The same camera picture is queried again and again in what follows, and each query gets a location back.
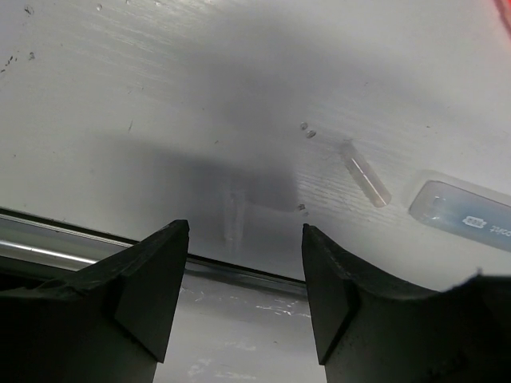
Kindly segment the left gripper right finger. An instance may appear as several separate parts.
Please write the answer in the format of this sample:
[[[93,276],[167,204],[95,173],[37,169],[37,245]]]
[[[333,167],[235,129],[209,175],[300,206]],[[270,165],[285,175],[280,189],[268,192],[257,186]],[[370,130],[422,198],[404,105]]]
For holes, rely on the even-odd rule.
[[[510,279],[477,274],[438,292],[305,225],[302,260],[319,364],[329,382],[507,382]]]

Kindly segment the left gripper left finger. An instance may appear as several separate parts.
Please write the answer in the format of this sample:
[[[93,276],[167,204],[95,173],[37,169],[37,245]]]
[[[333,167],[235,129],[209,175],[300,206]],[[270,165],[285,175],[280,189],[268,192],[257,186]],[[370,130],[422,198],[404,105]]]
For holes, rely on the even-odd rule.
[[[4,382],[151,382],[165,359],[188,256],[178,219],[91,266],[1,271]]]

